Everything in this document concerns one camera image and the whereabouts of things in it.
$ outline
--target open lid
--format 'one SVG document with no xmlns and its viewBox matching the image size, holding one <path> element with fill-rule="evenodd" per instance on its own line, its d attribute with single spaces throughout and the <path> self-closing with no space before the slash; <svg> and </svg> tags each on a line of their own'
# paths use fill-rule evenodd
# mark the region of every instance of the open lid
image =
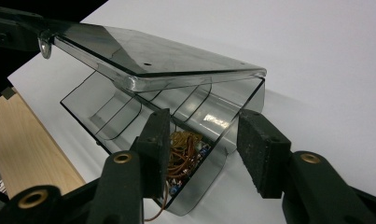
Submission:
<svg viewBox="0 0 376 224">
<path fill-rule="evenodd" d="M 48 21 L 53 44 L 132 92 L 264 77 L 266 70 L 141 32 Z"/>
</svg>

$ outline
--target transparent plastic box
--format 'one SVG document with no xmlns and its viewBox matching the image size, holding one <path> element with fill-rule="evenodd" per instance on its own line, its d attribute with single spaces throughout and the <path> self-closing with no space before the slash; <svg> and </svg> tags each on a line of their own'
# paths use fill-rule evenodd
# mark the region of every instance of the transparent plastic box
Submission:
<svg viewBox="0 0 376 224">
<path fill-rule="evenodd" d="M 168 180 L 166 209 L 188 213 L 236 149 L 239 111 L 261 111 L 266 70 L 141 32 L 52 26 L 54 44 L 96 70 L 61 103 L 109 154 L 129 150 L 159 109 L 170 110 L 170 133 L 201 137 L 194 165 Z"/>
</svg>

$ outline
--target white table surface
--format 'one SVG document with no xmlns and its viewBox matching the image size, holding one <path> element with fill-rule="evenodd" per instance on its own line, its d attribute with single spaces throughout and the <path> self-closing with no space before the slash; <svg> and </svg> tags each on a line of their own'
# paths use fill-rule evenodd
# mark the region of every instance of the white table surface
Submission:
<svg viewBox="0 0 376 224">
<path fill-rule="evenodd" d="M 292 150 L 326 157 L 351 186 L 376 196 L 376 1 L 110 0 L 83 22 L 128 28 L 265 67 L 263 114 Z M 86 181 L 107 154 L 60 101 L 92 70 L 53 48 L 9 77 Z M 146 216 L 159 209 L 145 200 Z M 262 200 L 237 153 L 198 206 L 154 223 L 285 223 Z"/>
</svg>

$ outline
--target screw hole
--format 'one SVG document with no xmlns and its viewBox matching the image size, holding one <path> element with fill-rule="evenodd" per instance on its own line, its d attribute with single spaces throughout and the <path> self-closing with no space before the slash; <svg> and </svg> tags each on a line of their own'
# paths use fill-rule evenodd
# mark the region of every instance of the screw hole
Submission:
<svg viewBox="0 0 376 224">
<path fill-rule="evenodd" d="M 132 159 L 132 155 L 130 154 L 119 154 L 114 158 L 115 163 L 125 163 Z"/>
<path fill-rule="evenodd" d="M 316 163 L 321 162 L 321 160 L 319 160 L 318 157 L 316 157 L 313 154 L 309 154 L 309 153 L 301 154 L 300 157 L 301 157 L 302 160 L 307 161 L 308 163 L 316 164 Z"/>
<path fill-rule="evenodd" d="M 38 189 L 25 195 L 19 200 L 19 208 L 27 209 L 35 207 L 48 198 L 48 191 L 45 189 Z"/>
</svg>

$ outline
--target wooden surface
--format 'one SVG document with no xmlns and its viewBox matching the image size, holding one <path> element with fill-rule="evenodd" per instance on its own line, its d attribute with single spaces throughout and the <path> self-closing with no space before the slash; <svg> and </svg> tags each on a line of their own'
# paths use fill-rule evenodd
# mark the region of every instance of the wooden surface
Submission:
<svg viewBox="0 0 376 224">
<path fill-rule="evenodd" d="M 65 194 L 85 184 L 18 94 L 0 97 L 0 174 L 9 198 L 37 185 Z"/>
</svg>

